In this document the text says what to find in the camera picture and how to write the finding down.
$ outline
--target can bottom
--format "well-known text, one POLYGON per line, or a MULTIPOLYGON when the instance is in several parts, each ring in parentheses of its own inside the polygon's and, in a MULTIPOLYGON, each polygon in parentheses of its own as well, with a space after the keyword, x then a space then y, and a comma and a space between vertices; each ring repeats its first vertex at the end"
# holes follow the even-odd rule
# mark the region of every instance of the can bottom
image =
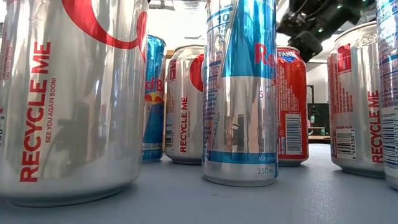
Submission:
POLYGON ((131 183, 119 187, 90 194, 75 195, 73 197, 42 197, 42 198, 9 198, 9 203, 20 207, 48 208, 67 205, 77 205, 101 200, 116 195, 130 186, 131 183))
POLYGON ((275 179, 255 181, 221 180, 214 177, 209 177, 207 175, 205 175, 205 179, 215 184, 222 184, 233 187, 263 187, 273 184, 275 182, 275 179))
POLYGON ((386 181, 393 189, 398 190, 398 178, 397 177, 386 174, 386 181))
POLYGON ((380 172, 380 171, 359 169, 359 168, 354 168, 354 167, 341 167, 341 170, 343 172, 346 172, 349 174, 356 174, 356 175, 362 175, 362 176, 374 177, 374 178, 384 178, 384 172, 380 172))
POLYGON ((201 158, 184 158, 168 156, 174 163, 183 165, 201 165, 201 158))
POLYGON ((160 162, 162 160, 162 158, 157 158, 157 159, 143 159, 142 163, 151 163, 151 162, 160 162))

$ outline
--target silver can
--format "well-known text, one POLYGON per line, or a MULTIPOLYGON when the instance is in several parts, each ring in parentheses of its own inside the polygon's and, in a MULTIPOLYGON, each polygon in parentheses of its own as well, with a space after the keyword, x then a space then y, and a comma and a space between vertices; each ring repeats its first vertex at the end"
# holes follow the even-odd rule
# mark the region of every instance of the silver can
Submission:
POLYGON ((398 2, 376 3, 384 173, 386 181, 398 190, 398 2))
POLYGON ((204 176, 233 186, 272 184, 278 175, 275 1, 211 0, 206 9, 204 176))
POLYGON ((376 22, 342 33, 328 59, 331 160, 384 177, 376 22))
POLYGON ((68 205, 115 194, 138 177, 147 10, 146 0, 9 1, 1 196, 68 205))
POLYGON ((167 75, 165 153, 175 163, 201 164, 203 45, 175 49, 167 75))

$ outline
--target can lid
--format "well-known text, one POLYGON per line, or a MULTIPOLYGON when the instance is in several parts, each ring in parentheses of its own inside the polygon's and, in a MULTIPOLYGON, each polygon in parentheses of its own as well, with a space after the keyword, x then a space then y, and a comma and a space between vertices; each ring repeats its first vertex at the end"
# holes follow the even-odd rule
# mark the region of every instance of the can lid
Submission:
POLYGON ((360 28, 363 28, 363 27, 372 26, 372 25, 376 25, 376 21, 367 22, 367 23, 365 23, 365 24, 361 24, 361 25, 358 25, 358 26, 354 26, 354 27, 352 27, 352 28, 349 28, 348 30, 346 30, 346 31, 344 31, 343 33, 341 33, 341 34, 336 38, 335 42, 336 42, 338 39, 340 39, 340 37, 342 37, 342 36, 348 34, 349 32, 352 32, 352 31, 354 31, 354 30, 357 30, 357 29, 360 29, 360 28))
POLYGON ((291 46, 277 46, 276 49, 290 49, 290 50, 295 50, 298 53, 300 53, 300 51, 297 48, 291 47, 291 46))
POLYGON ((205 47, 205 46, 202 45, 202 44, 184 45, 184 46, 181 46, 181 47, 177 47, 177 48, 174 50, 174 52, 176 52, 176 51, 178 51, 178 50, 180 50, 180 49, 183 49, 183 48, 185 48, 185 47, 205 47))
POLYGON ((152 34, 148 34, 148 36, 155 37, 155 38, 161 40, 164 43, 164 45, 166 46, 166 41, 164 41, 164 39, 162 39, 162 38, 160 38, 160 37, 158 37, 156 35, 152 35, 152 34))

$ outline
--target red bull logo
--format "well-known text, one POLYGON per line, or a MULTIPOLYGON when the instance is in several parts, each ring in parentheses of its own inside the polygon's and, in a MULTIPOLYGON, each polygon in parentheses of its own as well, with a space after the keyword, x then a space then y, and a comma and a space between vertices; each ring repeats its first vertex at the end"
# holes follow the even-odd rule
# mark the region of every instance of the red bull logo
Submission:
POLYGON ((145 102, 151 102, 153 105, 154 104, 164 105, 163 96, 157 92, 145 94, 145 102))
POLYGON ((145 94, 145 102, 164 105, 164 100, 163 100, 164 84, 161 79, 157 78, 155 80, 155 78, 152 77, 150 81, 146 81, 145 90, 150 91, 150 93, 145 94))

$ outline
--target table surface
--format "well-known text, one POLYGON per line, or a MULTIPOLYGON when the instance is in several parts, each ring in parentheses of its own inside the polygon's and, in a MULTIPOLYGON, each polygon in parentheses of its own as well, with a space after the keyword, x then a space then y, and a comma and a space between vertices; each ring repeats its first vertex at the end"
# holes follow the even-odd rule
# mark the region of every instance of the table surface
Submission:
POLYGON ((346 174, 327 144, 310 144, 300 167, 281 167, 267 187, 212 184, 200 166, 144 164, 126 191, 96 202, 20 208, 0 199, 0 223, 397 223, 398 191, 384 180, 346 174))

